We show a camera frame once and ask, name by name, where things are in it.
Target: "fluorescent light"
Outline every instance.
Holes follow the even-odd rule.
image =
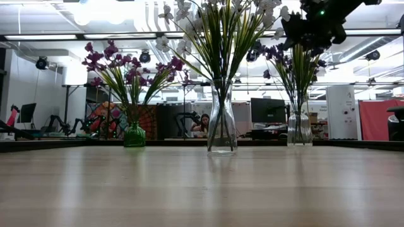
[[[265,31],[263,35],[274,35],[275,31]]]
[[[348,29],[347,35],[400,35],[400,29]]]
[[[185,33],[184,32],[165,32],[164,35],[169,38],[182,38]]]
[[[76,35],[5,35],[8,40],[74,40]]]
[[[91,34],[91,35],[84,35],[87,39],[105,39],[105,38],[113,38],[113,39],[120,39],[120,38],[156,38],[155,33],[129,33],[129,34]]]

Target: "clear glass vase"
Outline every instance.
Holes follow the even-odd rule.
[[[211,82],[212,111],[208,129],[208,154],[233,155],[237,134],[232,110],[232,81]]]
[[[312,146],[312,134],[309,118],[294,112],[288,120],[288,146]]]
[[[124,147],[146,146],[146,131],[139,126],[139,122],[132,123],[124,135]]]

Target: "wooden table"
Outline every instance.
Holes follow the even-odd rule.
[[[205,149],[1,153],[0,226],[404,226],[404,153]]]

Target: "cardboard box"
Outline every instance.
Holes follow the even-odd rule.
[[[310,123],[317,123],[318,122],[318,113],[311,112],[309,113]]]

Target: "woman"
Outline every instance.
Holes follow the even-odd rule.
[[[201,125],[194,123],[191,127],[191,131],[192,132],[204,132],[205,135],[203,135],[202,137],[205,137],[208,130],[209,130],[209,115],[204,113],[201,117]]]

